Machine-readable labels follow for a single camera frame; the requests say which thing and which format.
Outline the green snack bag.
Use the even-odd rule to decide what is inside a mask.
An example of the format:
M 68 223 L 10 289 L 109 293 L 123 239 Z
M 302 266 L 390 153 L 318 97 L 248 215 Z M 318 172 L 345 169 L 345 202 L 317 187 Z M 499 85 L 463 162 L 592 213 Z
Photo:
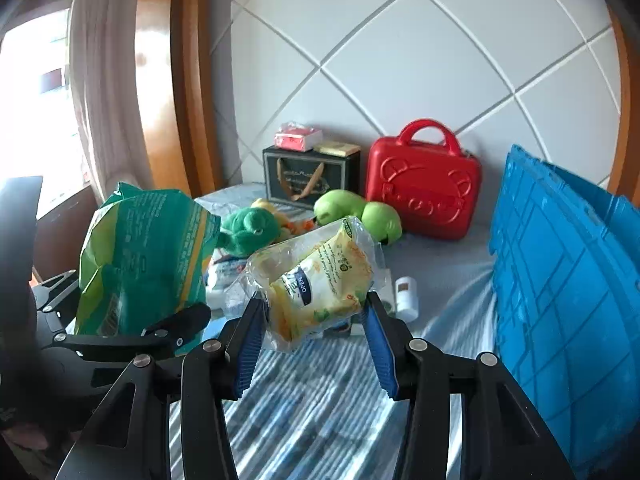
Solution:
M 93 214 L 82 245 L 75 333 L 138 336 L 204 302 L 220 226 L 179 190 L 120 182 Z

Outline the yellow snack bag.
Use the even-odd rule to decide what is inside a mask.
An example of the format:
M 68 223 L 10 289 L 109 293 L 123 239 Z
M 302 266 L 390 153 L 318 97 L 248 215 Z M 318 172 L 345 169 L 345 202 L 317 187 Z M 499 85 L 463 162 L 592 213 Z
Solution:
M 354 216 L 254 252 L 224 293 L 224 315 L 266 302 L 268 346 L 290 352 L 361 312 L 368 292 L 390 282 L 381 244 Z

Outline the green frog plush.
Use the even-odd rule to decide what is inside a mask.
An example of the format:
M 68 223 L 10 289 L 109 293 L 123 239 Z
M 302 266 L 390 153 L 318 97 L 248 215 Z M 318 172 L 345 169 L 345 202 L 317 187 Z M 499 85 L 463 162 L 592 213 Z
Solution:
M 276 217 L 267 209 L 245 207 L 222 222 L 216 247 L 238 258 L 247 258 L 280 235 Z

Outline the white small tube bottle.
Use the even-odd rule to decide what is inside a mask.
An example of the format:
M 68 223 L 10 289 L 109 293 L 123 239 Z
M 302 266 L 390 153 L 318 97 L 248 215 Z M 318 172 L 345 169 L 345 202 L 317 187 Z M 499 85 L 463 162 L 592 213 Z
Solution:
M 411 276 L 395 282 L 396 316 L 406 323 L 416 321 L 420 315 L 418 285 Z

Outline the blue plastic storage crate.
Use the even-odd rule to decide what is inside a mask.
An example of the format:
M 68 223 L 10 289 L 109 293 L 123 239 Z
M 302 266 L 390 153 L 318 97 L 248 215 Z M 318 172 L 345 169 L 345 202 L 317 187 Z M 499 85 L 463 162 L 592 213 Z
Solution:
M 514 146 L 489 250 L 495 345 L 576 477 L 639 474 L 639 213 Z

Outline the dark green gift box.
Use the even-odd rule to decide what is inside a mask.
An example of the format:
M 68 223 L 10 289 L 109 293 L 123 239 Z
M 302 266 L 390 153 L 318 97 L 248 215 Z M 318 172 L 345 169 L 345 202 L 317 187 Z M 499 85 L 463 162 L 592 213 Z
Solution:
M 275 203 L 312 209 L 332 190 L 360 193 L 360 153 L 346 157 L 270 146 L 262 151 L 266 195 Z

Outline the light green alien plush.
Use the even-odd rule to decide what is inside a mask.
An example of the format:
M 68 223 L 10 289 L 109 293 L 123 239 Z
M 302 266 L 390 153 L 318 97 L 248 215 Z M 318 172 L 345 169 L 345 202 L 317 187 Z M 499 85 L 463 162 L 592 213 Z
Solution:
M 371 236 L 382 245 L 393 244 L 401 238 L 399 214 L 389 204 L 370 202 L 347 190 L 328 191 L 314 203 L 314 218 L 319 226 L 349 216 L 358 218 Z

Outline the red small box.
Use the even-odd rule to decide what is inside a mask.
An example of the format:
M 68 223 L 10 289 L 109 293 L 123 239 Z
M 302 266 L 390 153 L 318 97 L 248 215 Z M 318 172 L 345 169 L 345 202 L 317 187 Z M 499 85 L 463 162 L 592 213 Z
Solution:
M 298 122 L 285 122 L 273 136 L 273 145 L 281 150 L 309 152 L 323 141 L 323 131 Z

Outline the red toy suitcase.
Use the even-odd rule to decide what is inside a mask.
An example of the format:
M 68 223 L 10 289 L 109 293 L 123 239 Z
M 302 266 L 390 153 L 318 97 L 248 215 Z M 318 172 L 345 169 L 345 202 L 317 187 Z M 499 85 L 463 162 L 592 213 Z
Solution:
M 422 118 L 371 145 L 364 195 L 392 206 L 407 232 L 461 240 L 468 234 L 482 177 L 480 160 L 446 126 Z

